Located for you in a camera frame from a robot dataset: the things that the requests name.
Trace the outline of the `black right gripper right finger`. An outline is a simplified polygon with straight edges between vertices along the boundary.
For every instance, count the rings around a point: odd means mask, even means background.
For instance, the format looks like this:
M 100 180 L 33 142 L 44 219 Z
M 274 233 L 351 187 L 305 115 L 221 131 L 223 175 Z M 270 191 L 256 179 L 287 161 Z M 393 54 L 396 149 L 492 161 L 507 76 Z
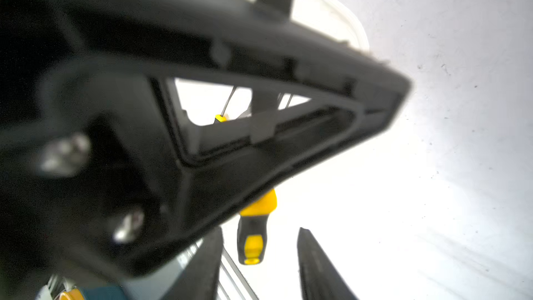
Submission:
M 358 299 L 309 229 L 299 229 L 297 250 L 302 299 Z

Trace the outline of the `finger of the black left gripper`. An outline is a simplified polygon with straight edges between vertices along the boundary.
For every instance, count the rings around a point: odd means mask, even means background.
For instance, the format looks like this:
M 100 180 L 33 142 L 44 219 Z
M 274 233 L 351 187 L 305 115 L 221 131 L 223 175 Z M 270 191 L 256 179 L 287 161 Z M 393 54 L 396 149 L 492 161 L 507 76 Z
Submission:
M 340 138 L 195 135 L 180 128 L 191 43 L 152 0 L 1 0 L 1 298 L 54 275 L 125 284 L 276 184 L 387 129 Z

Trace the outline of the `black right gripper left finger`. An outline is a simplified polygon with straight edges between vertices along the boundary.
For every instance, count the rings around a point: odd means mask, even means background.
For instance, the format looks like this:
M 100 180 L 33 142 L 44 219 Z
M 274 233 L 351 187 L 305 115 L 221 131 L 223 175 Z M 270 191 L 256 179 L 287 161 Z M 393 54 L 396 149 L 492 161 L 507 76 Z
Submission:
M 223 233 L 217 226 L 204 237 L 201 246 L 162 299 L 217 298 Z

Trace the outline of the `file tool yellow handle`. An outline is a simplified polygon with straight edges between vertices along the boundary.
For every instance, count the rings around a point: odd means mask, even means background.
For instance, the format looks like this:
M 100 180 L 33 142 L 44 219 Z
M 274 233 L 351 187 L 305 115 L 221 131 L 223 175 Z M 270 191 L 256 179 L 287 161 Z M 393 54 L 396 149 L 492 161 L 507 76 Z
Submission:
M 236 90 L 237 90 L 237 87 L 233 86 L 233 88 L 232 88 L 232 90 L 231 90 L 231 92 L 230 92 L 230 94 L 229 94 L 229 96 L 228 96 L 223 108 L 222 108 L 221 113 L 215 115 L 215 120 L 214 120 L 215 124 L 216 123 L 226 122 L 228 120 L 228 118 L 226 117 L 226 110 L 227 110 L 227 108 L 228 108 L 228 106 L 230 104 L 230 101 L 233 98 L 233 95 L 235 94 Z
M 273 11 L 276 18 L 290 19 L 293 0 L 255 0 L 262 8 Z M 263 143 L 274 136 L 278 94 L 254 90 L 251 100 L 251 143 Z M 240 212 L 237 229 L 237 253 L 242 265 L 257 265 L 264 260 L 267 248 L 267 222 L 277 208 L 275 190 L 271 189 L 261 198 Z

